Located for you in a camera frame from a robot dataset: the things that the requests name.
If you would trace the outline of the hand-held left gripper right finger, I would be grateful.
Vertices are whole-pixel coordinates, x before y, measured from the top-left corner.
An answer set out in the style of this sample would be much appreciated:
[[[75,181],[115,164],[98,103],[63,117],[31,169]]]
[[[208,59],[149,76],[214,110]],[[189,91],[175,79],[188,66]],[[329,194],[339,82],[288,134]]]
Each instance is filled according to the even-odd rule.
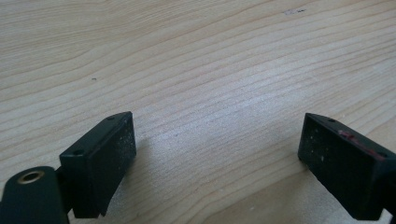
[[[396,221],[396,153],[325,116],[307,113],[298,158],[357,220]]]

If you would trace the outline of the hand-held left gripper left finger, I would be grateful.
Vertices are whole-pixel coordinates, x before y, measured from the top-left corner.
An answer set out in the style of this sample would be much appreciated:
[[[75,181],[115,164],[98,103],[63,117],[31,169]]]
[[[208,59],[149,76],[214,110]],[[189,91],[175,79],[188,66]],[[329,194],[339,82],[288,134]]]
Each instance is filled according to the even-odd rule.
[[[77,218],[103,216],[136,156],[133,113],[109,116],[61,153],[67,207]]]

